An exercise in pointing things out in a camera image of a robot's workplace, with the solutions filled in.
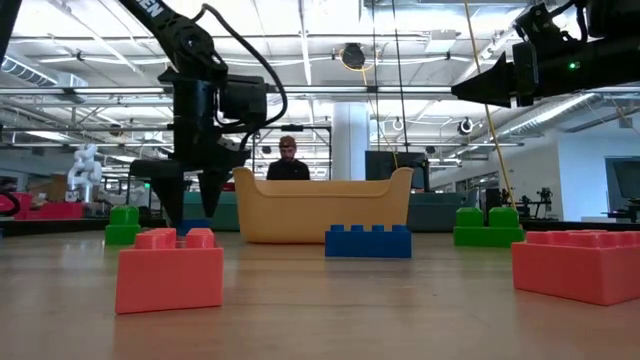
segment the white robot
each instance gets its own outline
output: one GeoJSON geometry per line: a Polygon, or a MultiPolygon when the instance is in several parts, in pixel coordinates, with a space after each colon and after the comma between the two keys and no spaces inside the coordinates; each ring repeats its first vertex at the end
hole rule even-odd
{"type": "Polygon", "coordinates": [[[73,154],[75,162],[67,175],[66,202],[76,202],[80,198],[79,188],[84,188],[84,202],[92,201],[93,186],[102,181],[102,165],[94,161],[98,147],[95,144],[85,144],[73,154]]]}

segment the ceiling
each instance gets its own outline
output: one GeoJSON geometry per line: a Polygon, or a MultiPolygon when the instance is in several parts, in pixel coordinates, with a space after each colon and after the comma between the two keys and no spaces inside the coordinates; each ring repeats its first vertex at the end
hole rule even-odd
{"type": "MultiPolygon", "coordinates": [[[[201,2],[165,0],[173,10],[187,17],[198,13],[201,2]]],[[[384,86],[402,83],[407,87],[448,87],[473,75],[476,70],[472,62],[474,52],[463,1],[396,0],[395,19],[391,0],[376,0],[375,11],[372,0],[206,2],[218,9],[229,24],[274,65],[285,85],[363,86],[366,83],[384,86]],[[364,74],[345,68],[339,54],[346,43],[361,44],[371,65],[376,49],[379,52],[378,66],[364,74]]],[[[9,56],[19,59],[39,74],[51,78],[73,74],[91,87],[159,85],[157,77],[168,66],[166,57],[150,32],[119,1],[24,0],[23,3],[10,43],[9,56]]],[[[475,40],[482,67],[487,69],[503,51],[508,51],[510,45],[519,41],[514,31],[510,30],[510,25],[526,9],[529,1],[470,0],[470,3],[475,40]]],[[[576,31],[566,17],[556,20],[570,32],[576,31]]],[[[198,24],[213,36],[217,51],[230,64],[230,73],[263,76],[267,82],[273,83],[267,72],[224,31],[213,16],[205,16],[198,24]]],[[[0,73],[0,86],[34,85],[14,75],[0,73]]],[[[18,108],[36,112],[36,115],[45,114],[48,121],[38,116],[25,119],[37,127],[43,124],[51,127],[69,126],[76,124],[78,119],[82,119],[82,126],[94,127],[115,123],[128,127],[149,127],[171,121],[171,99],[166,95],[93,95],[83,99],[85,102],[78,104],[53,96],[0,96],[0,102],[8,110],[18,108]],[[122,105],[127,102],[139,106],[122,105]]],[[[485,126],[476,127],[469,138],[460,139],[456,130],[458,123],[465,118],[484,123],[485,108],[453,100],[451,96],[408,96],[401,101],[400,96],[392,95],[382,97],[377,104],[373,104],[375,99],[363,94],[357,100],[371,101],[372,119],[381,121],[383,133],[393,143],[403,141],[403,130],[397,130],[397,126],[394,129],[393,126],[396,118],[406,120],[410,142],[465,142],[487,136],[488,127],[485,126]]],[[[553,107],[566,100],[566,97],[562,97],[546,100],[546,103],[553,107]]],[[[269,101],[269,113],[277,113],[280,110],[277,96],[270,95],[269,101]]],[[[277,124],[330,124],[336,101],[346,100],[337,95],[291,95],[289,110],[277,124]]],[[[508,129],[512,121],[528,121],[527,113],[532,109],[489,107],[489,110],[496,126],[508,129]]],[[[263,139],[265,143],[275,142],[281,135],[278,131],[263,134],[266,136],[263,139]]],[[[124,138],[113,138],[108,133],[95,135],[96,141],[141,141],[140,136],[136,138],[130,134],[124,138]]],[[[164,135],[160,141],[170,143],[170,133],[164,135]]],[[[310,143],[301,148],[303,156],[328,157],[327,147],[318,134],[306,131],[296,136],[310,143]]]]}

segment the red object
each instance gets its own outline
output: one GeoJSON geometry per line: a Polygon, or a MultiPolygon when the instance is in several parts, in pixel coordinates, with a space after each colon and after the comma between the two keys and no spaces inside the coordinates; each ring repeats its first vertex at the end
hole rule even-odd
{"type": "Polygon", "coordinates": [[[222,185],[222,191],[236,191],[236,183],[226,183],[222,185]]]}
{"type": "Polygon", "coordinates": [[[596,305],[640,298],[640,232],[529,232],[511,252],[516,289],[596,305]]]}
{"type": "MultiPolygon", "coordinates": [[[[31,199],[33,196],[28,193],[11,193],[11,195],[15,196],[20,203],[20,211],[13,215],[15,220],[25,220],[27,218],[27,214],[29,213],[29,208],[31,207],[31,199]]],[[[13,209],[13,203],[9,201],[4,196],[0,196],[0,211],[9,211],[13,209]]]]}
{"type": "Polygon", "coordinates": [[[210,229],[192,229],[176,248],[175,229],[138,234],[120,251],[116,313],[221,306],[224,250],[210,229]]]}
{"type": "Polygon", "coordinates": [[[83,217],[82,203],[46,203],[40,210],[27,213],[25,220],[79,220],[83,217]]]}

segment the column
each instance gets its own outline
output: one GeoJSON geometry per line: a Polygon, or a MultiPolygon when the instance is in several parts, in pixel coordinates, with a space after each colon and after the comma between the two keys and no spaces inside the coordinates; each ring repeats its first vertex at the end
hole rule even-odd
{"type": "Polygon", "coordinates": [[[332,179],[365,180],[369,106],[365,102],[338,102],[333,106],[332,179]]]}

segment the monitor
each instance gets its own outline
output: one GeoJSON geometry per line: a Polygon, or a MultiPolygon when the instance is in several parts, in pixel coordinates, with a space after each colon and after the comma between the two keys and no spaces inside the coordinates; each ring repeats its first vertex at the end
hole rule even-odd
{"type": "Polygon", "coordinates": [[[424,189],[429,191],[429,163],[424,153],[396,153],[395,158],[391,151],[367,151],[365,153],[366,179],[367,180],[387,180],[396,170],[396,160],[398,167],[413,168],[413,189],[424,189]]]}
{"type": "Polygon", "coordinates": [[[613,169],[623,198],[640,198],[640,161],[616,161],[613,169]]]}

